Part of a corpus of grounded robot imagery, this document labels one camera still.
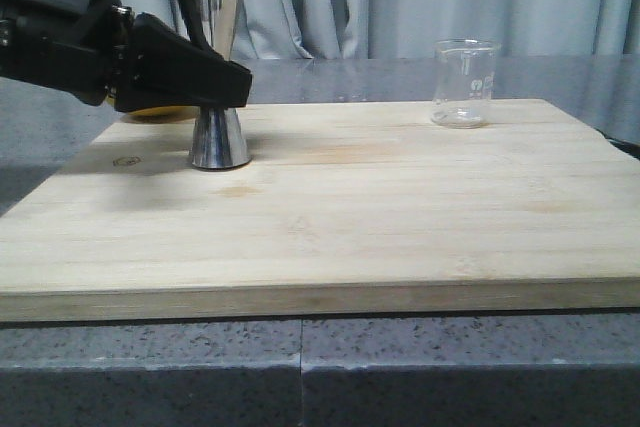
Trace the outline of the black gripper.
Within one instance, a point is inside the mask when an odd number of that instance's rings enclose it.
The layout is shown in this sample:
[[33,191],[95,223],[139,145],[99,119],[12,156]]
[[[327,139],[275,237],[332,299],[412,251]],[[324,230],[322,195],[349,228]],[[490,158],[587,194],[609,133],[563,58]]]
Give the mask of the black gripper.
[[121,0],[1,0],[1,75],[96,106],[114,69],[118,112],[246,105],[249,69],[195,46],[151,14],[138,15],[119,45],[121,7]]

